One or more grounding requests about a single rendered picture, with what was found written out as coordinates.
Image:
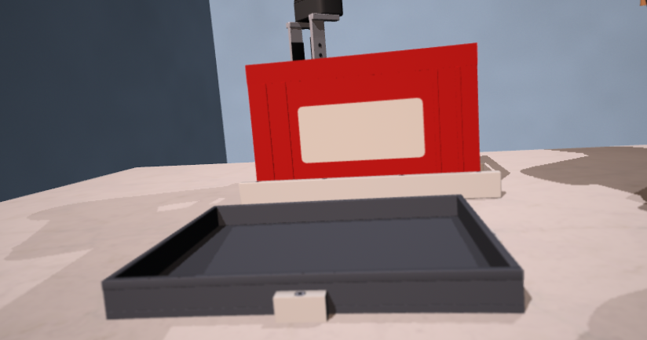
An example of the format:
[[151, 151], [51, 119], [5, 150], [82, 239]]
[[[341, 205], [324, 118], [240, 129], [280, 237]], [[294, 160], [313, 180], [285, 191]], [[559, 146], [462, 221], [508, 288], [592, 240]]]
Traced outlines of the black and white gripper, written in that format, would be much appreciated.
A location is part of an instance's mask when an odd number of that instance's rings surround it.
[[294, 0], [295, 22], [286, 23], [291, 61], [305, 59], [304, 29], [310, 30], [312, 59], [327, 58], [324, 22], [339, 21], [342, 15], [342, 0]]

